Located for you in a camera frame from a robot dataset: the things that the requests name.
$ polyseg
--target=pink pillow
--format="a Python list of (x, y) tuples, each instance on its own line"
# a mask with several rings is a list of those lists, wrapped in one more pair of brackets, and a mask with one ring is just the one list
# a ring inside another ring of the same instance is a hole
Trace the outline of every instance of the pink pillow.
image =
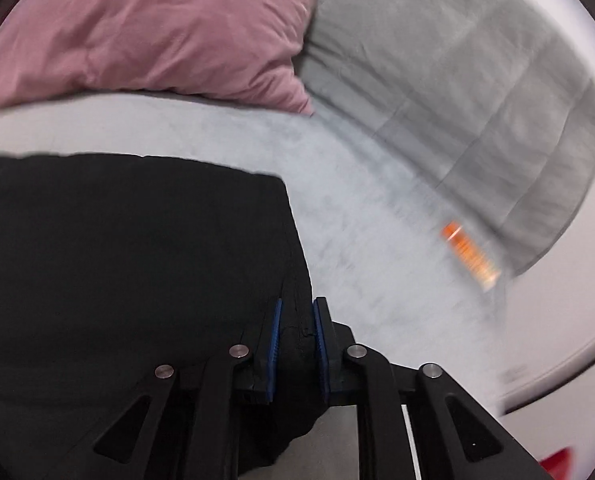
[(291, 58), (314, 2), (21, 0), (0, 27), (0, 107), (167, 89), (311, 113)]

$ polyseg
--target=gray quilted comforter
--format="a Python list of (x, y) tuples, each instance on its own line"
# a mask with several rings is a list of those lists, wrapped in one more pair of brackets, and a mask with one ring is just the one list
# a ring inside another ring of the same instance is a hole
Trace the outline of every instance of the gray quilted comforter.
[(478, 213), (516, 272), (595, 174), (595, 83), (523, 0), (319, 0), (301, 77)]

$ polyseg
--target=orange bottle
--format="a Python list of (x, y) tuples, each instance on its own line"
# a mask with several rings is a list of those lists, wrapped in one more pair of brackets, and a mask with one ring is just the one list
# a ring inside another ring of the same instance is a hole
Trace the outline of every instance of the orange bottle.
[(442, 229), (442, 235), (447, 239), (457, 257), (482, 285), (484, 290), (495, 286), (500, 277), (500, 270), (488, 259), (484, 252), (464, 232), (457, 222), (451, 222)]

